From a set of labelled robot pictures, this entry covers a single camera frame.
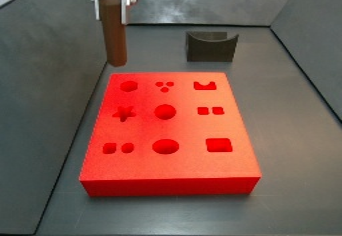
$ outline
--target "brown rod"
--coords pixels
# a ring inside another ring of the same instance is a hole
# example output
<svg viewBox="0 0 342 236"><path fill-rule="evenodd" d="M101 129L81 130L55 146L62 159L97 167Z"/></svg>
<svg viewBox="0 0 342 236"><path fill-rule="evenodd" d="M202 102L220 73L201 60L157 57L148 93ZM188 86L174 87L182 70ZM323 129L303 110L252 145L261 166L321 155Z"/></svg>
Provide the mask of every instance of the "brown rod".
<svg viewBox="0 0 342 236"><path fill-rule="evenodd" d="M122 66L126 62L125 27L121 24L121 0L100 0L100 19L106 62Z"/></svg>

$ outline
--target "red foam block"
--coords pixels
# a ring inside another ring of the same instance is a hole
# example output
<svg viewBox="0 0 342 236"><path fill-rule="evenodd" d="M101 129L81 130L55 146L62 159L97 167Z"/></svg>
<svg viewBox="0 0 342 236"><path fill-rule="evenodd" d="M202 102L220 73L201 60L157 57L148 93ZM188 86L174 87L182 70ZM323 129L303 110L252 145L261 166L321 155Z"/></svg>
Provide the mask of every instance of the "red foam block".
<svg viewBox="0 0 342 236"><path fill-rule="evenodd" d="M89 196L248 194L259 179L224 73L110 76L80 173Z"/></svg>

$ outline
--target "gray floor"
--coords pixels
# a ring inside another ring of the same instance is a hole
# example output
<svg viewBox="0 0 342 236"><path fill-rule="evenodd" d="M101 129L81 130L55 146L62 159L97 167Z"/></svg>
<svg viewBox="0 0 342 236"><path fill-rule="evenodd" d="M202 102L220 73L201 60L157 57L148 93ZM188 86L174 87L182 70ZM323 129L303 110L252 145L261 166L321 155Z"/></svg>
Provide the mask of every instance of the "gray floor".
<svg viewBox="0 0 342 236"><path fill-rule="evenodd" d="M186 63L184 32L238 33L232 64ZM342 126L268 28L129 26L128 64L105 67L38 235L342 234ZM89 198L77 181L108 76L222 71L263 178L249 196Z"/></svg>

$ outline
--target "gray wall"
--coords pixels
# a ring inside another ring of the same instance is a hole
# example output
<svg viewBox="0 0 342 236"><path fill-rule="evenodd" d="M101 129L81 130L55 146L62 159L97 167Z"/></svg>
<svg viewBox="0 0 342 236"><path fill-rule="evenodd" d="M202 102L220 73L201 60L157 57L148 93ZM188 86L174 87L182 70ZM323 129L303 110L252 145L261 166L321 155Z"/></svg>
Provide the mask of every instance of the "gray wall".
<svg viewBox="0 0 342 236"><path fill-rule="evenodd" d="M289 0L271 29L342 119L342 0Z"/></svg>
<svg viewBox="0 0 342 236"><path fill-rule="evenodd" d="M105 62L88 0L0 9L0 234L30 234Z"/></svg>
<svg viewBox="0 0 342 236"><path fill-rule="evenodd" d="M138 0L130 23L268 26L287 0Z"/></svg>

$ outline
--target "star-shaped hole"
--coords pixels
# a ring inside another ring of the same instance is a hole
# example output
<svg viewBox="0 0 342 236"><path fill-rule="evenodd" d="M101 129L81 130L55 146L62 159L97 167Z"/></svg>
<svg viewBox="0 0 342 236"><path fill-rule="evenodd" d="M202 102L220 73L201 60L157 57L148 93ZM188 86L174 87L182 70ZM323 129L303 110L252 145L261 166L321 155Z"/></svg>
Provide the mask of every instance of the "star-shaped hole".
<svg viewBox="0 0 342 236"><path fill-rule="evenodd" d="M116 113L112 115L112 117L118 117L118 118L120 118L120 122L125 122L125 120L126 120L129 117L134 117L134 115L136 115L136 114L132 112L132 109L133 109L132 106L128 106L128 107L118 106L118 107L117 107L117 111L116 111Z"/></svg>

